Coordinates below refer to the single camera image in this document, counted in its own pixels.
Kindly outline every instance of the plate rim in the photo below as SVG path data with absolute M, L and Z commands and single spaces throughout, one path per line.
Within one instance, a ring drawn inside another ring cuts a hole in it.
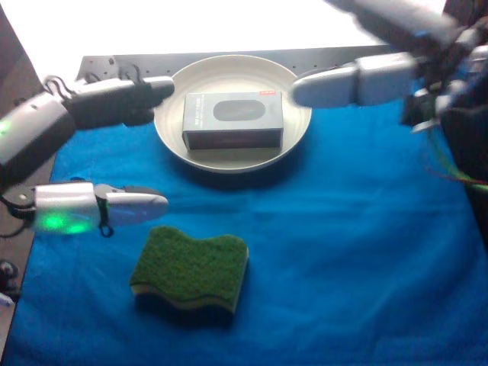
M 264 57 L 257 57 L 257 56 L 251 56 L 251 55 L 239 55 L 239 54 L 219 55 L 219 56 L 207 57 L 205 59 L 200 59 L 198 61 L 195 61 L 194 63 L 191 63 L 189 65 L 186 65 L 183 69 L 180 69 L 179 71 L 177 71 L 172 77 L 174 78 L 179 73 L 184 72 L 187 68 L 192 67 L 192 66 L 194 66 L 194 65 L 196 65 L 198 63 L 208 62 L 211 59 L 221 59 L 221 58 L 229 58 L 229 57 L 236 57 L 236 56 L 242 57 L 242 58 L 250 58 L 250 59 L 261 59 L 261 60 L 264 60 L 266 62 L 273 63 L 276 66 L 279 66 L 280 68 L 282 68 L 285 71 L 287 71 L 288 73 L 290 73 L 294 78 L 297 77 L 297 75 L 294 72 L 292 72 L 291 70 L 289 70 L 287 67 L 285 67 L 285 66 L 283 66 L 283 65 L 281 65 L 279 63 L 276 63 L 275 61 L 271 61 L 270 59 L 266 59 Z M 163 101 L 163 103 L 160 106 L 156 107 L 155 109 L 163 108 L 164 103 L 165 102 Z M 166 146 L 166 148 L 174 156 L 176 156 L 178 159 L 182 160 L 183 162 L 186 162 L 187 164 L 189 164 L 191 166 L 194 166 L 195 168 L 204 170 L 206 172 L 213 172 L 213 173 L 219 173 L 219 174 L 242 174 L 242 173 L 254 172 L 256 170 L 266 168 L 267 166 L 270 166 L 270 165 L 278 162 L 279 160 L 283 159 L 286 155 L 288 155 L 288 153 L 290 153 L 293 149 L 295 149 L 295 147 L 297 147 L 298 143 L 300 143 L 300 141 L 303 139 L 303 136 L 305 136 L 305 133 L 307 133 L 307 131 L 308 131 L 309 127 L 310 127 L 310 121 L 312 119 L 312 108 L 305 108 L 305 107 L 301 107 L 301 106 L 299 106 L 299 107 L 300 108 L 303 108 L 305 111 L 307 111 L 307 114 L 308 115 L 307 115 L 306 126 L 303 129 L 302 134 L 299 135 L 299 137 L 297 138 L 296 143 L 290 149 L 288 149 L 287 151 L 284 151 L 284 152 L 280 152 L 280 154 L 278 154 L 277 156 L 275 156 L 272 159 L 266 160 L 265 162 L 260 162 L 259 164 L 254 164 L 254 165 L 251 165 L 251 166 L 247 166 L 245 168 L 214 168 L 212 166 L 203 165 L 203 164 L 200 164 L 198 162 L 195 162 L 195 161 L 193 161 L 191 159 L 188 159 L 188 158 L 186 158 L 184 156 L 181 156 L 179 153 L 177 153 L 176 151 L 174 151 L 166 143 L 164 137 L 162 136 L 162 131 L 159 130 L 158 124 L 156 123 L 156 116 L 155 116 L 154 124 L 156 126 L 156 132 L 158 133 L 159 139 L 162 141 L 162 143 Z

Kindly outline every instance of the blue tablecloth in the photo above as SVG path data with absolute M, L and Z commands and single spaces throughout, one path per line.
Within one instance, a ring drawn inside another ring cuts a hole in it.
M 5 364 L 474 364 L 488 360 L 486 250 L 461 185 L 425 172 L 399 102 L 314 111 L 302 143 L 263 172 L 177 162 L 153 125 L 78 133 L 72 176 L 167 195 L 156 222 L 37 235 Z M 231 233 L 250 262 L 230 324 L 137 306 L 128 286 L 149 229 Z

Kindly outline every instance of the round plate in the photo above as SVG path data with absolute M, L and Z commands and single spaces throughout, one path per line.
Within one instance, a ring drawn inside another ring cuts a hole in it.
M 295 74 L 282 65 L 254 56 L 216 56 L 192 63 L 173 76 L 174 95 L 156 108 L 158 135 L 178 158 L 199 169 L 217 173 L 243 173 L 264 168 L 288 154 L 309 126 L 312 111 L 295 105 L 287 93 L 295 79 Z M 266 90 L 283 92 L 284 133 L 281 149 L 187 151 L 181 138 L 187 93 Z

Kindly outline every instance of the box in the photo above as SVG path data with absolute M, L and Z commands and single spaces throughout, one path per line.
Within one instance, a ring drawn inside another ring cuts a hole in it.
M 187 94 L 183 140 L 188 150 L 280 148 L 280 91 Z

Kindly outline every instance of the sponge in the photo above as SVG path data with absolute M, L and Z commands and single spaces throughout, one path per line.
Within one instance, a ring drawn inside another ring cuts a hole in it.
M 240 238 L 193 239 L 180 230 L 151 230 L 130 279 L 137 294 L 157 294 L 172 306 L 193 310 L 221 306 L 235 313 L 249 250 Z

